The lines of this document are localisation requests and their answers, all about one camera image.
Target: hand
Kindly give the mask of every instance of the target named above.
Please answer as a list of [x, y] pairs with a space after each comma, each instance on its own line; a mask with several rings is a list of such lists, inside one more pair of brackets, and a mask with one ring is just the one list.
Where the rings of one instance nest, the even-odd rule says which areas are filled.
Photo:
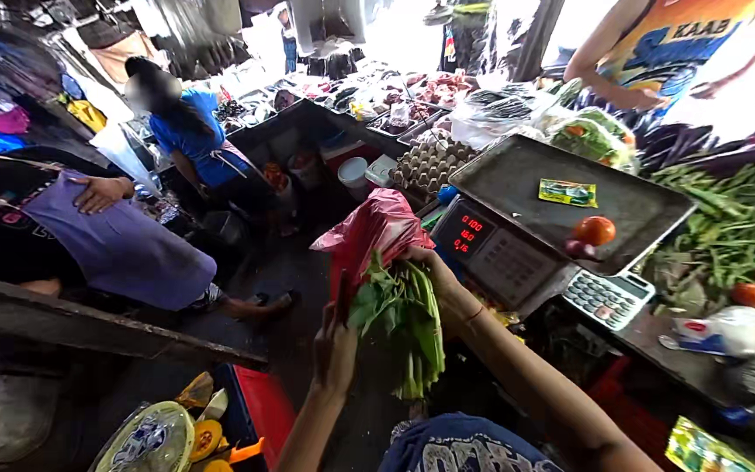
[[723, 79], [704, 82], [692, 88], [689, 92], [689, 96], [693, 98], [701, 98], [704, 100], [711, 100], [715, 98], [722, 88], [726, 87], [732, 81], [736, 80], [739, 74], [730, 74]]
[[211, 200], [211, 192], [209, 191], [208, 186], [205, 184], [200, 184], [197, 186], [197, 193], [200, 194], [200, 198], [202, 198], [204, 201]]
[[671, 98], [658, 97], [653, 90], [645, 88], [614, 87], [610, 97], [607, 98], [617, 108], [651, 110], [653, 108], [665, 108]]
[[342, 397], [354, 378], [357, 357], [357, 330], [347, 327], [347, 310], [337, 310], [337, 304], [326, 305], [322, 327], [314, 339], [314, 392]]
[[456, 280], [456, 276], [435, 251], [410, 246], [400, 258], [415, 260], [429, 268], [430, 281], [433, 282], [433, 291], [439, 302], [439, 314], [451, 329], [460, 329], [482, 310], [482, 303]]
[[103, 212], [120, 199], [132, 195], [132, 182], [127, 177], [80, 177], [69, 178], [69, 181], [87, 186], [87, 189], [75, 199], [74, 204], [80, 208], [81, 213], [89, 215]]

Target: navy shirt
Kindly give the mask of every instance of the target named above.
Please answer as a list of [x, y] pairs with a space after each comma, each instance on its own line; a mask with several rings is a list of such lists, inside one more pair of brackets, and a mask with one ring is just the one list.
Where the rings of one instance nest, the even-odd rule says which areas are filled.
[[[225, 133], [220, 123], [214, 116], [217, 109], [217, 97], [210, 91], [196, 90], [193, 88], [182, 91], [180, 100], [190, 103], [200, 113], [211, 129], [214, 130], [214, 138], [195, 133], [190, 129], [176, 129], [165, 122], [162, 118], [151, 115], [150, 128], [153, 137], [159, 142], [159, 146], [167, 153], [175, 150], [187, 157], [197, 170], [197, 177], [206, 186], [215, 188], [238, 176], [238, 173], [222, 160], [211, 156], [211, 152], [218, 150], [225, 140]], [[240, 158], [231, 153], [222, 153], [238, 169], [241, 168]]]
[[485, 418], [451, 413], [412, 426], [389, 447], [380, 472], [561, 472], [538, 449]]

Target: green leaves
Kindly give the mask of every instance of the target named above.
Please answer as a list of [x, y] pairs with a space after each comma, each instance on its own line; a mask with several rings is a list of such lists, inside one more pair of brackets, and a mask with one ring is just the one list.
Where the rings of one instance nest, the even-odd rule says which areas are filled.
[[351, 301], [349, 322], [364, 336], [383, 324], [393, 345], [404, 349], [404, 377], [394, 393], [404, 400], [422, 398], [445, 371], [439, 306], [426, 269], [406, 260], [387, 269], [373, 251], [363, 272], [366, 281]]

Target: printed tank top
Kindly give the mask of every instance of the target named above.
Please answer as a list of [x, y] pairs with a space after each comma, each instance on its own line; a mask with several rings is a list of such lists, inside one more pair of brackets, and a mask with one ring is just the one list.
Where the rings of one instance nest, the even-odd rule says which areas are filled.
[[623, 87], [651, 89], [675, 102], [698, 67], [754, 17], [755, 0], [651, 0], [600, 63], [599, 73]]

